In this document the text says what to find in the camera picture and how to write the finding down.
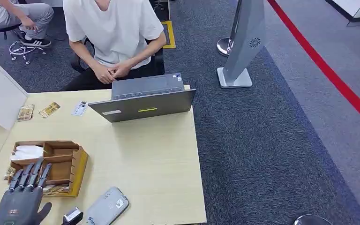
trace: dark gray floor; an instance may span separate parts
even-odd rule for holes
[[[334,224],[360,225],[360,206],[265,49],[249,67],[252,88],[219,87],[215,70],[225,58],[215,43],[228,35],[233,12],[233,1],[173,2],[177,49],[165,50],[167,72],[181,72],[197,88],[208,224],[288,225],[313,213]],[[50,33],[64,32],[56,17]],[[0,64],[27,91],[55,91],[76,75],[70,55],[67,43],[56,43],[29,66],[6,55]]]

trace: gray pants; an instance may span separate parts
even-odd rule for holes
[[[25,27],[20,26],[20,29],[25,32],[25,35],[29,38],[45,38],[47,27],[53,18],[52,7],[45,3],[18,4],[18,0],[12,0],[11,2],[13,2],[17,8],[23,11],[32,21],[34,21],[39,29],[27,30]],[[19,23],[21,23],[20,19],[9,13],[8,18],[0,23],[0,29],[14,26]]]

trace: white phone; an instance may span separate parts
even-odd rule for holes
[[[126,198],[117,187],[112,187],[100,196],[86,211],[84,224],[109,225],[129,206]]]

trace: gray carpet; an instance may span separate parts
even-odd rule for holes
[[[360,97],[360,26],[324,0],[277,0],[333,70]],[[360,114],[266,4],[266,48],[360,204]]]
[[[173,2],[177,49],[164,52],[166,71],[181,72],[197,88],[208,224],[289,225],[313,213],[336,225],[360,225],[360,206],[265,49],[249,66],[252,88],[219,87],[215,70],[225,58],[215,43],[228,35],[233,12],[233,1]],[[63,27],[57,13],[50,34],[63,36]],[[70,56],[67,43],[56,42],[31,65],[9,56],[0,56],[0,64],[29,92],[55,91],[76,75]]]

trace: card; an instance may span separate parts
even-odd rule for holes
[[[17,121],[27,121],[32,118],[32,114],[34,113],[35,105],[24,105],[20,108]]]
[[[48,116],[50,116],[52,113],[54,113],[58,109],[60,109],[59,104],[52,102],[45,109],[41,110],[39,112],[39,115],[41,115],[43,118],[47,118]]]
[[[88,107],[88,102],[80,101],[75,106],[75,109],[72,112],[72,115],[74,115],[74,116],[83,116],[83,114],[85,113],[87,107]]]

